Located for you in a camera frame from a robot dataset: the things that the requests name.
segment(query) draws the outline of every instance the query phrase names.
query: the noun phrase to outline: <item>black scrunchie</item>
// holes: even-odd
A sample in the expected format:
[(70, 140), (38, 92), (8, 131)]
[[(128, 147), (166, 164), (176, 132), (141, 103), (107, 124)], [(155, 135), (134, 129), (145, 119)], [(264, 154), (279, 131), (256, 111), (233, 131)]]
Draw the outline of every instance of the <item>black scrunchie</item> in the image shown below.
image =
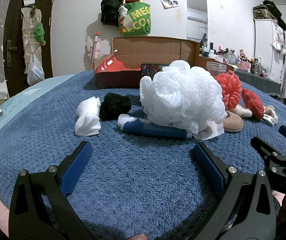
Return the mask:
[(131, 100), (115, 93), (107, 93), (101, 103), (100, 118), (104, 120), (117, 119), (120, 114), (127, 114), (131, 110)]

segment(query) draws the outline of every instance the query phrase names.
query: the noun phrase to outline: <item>red plush toy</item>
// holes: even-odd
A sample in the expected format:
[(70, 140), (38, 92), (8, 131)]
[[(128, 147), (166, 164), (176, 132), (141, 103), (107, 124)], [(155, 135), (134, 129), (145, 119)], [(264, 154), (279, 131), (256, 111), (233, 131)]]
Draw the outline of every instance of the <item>red plush toy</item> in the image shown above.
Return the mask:
[(241, 99), (242, 89), (239, 77), (229, 70), (227, 73), (214, 77), (214, 79), (221, 85), (225, 111), (234, 109)]
[(259, 97), (253, 91), (246, 88), (242, 90), (242, 97), (246, 107), (253, 112), (253, 116), (256, 119), (262, 119), (264, 116), (264, 106)]

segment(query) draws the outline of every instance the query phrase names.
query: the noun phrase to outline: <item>door handle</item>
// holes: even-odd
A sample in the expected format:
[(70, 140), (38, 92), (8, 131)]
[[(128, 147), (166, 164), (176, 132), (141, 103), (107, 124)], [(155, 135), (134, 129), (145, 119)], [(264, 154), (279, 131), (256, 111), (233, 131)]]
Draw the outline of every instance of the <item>door handle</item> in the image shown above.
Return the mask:
[(12, 40), (7, 40), (6, 43), (6, 67), (12, 67), (12, 53), (15, 52), (18, 47), (12, 47)]

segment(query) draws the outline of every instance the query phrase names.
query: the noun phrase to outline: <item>stack of plastic lids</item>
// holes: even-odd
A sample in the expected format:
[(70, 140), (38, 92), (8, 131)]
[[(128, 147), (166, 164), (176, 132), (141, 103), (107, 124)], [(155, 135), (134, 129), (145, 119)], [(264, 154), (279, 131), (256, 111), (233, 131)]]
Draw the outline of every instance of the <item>stack of plastic lids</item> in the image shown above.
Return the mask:
[(211, 76), (215, 77), (222, 73), (226, 73), (226, 65), (208, 61), (206, 63), (206, 70), (211, 73)]

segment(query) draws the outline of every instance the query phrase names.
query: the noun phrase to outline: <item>black backpack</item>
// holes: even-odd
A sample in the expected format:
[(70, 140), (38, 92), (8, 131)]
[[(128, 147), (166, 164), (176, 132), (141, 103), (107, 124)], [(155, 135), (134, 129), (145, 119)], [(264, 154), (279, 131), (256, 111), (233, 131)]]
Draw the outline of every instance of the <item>black backpack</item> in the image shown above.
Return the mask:
[(119, 7), (122, 0), (102, 0), (101, 2), (101, 23), (118, 27)]

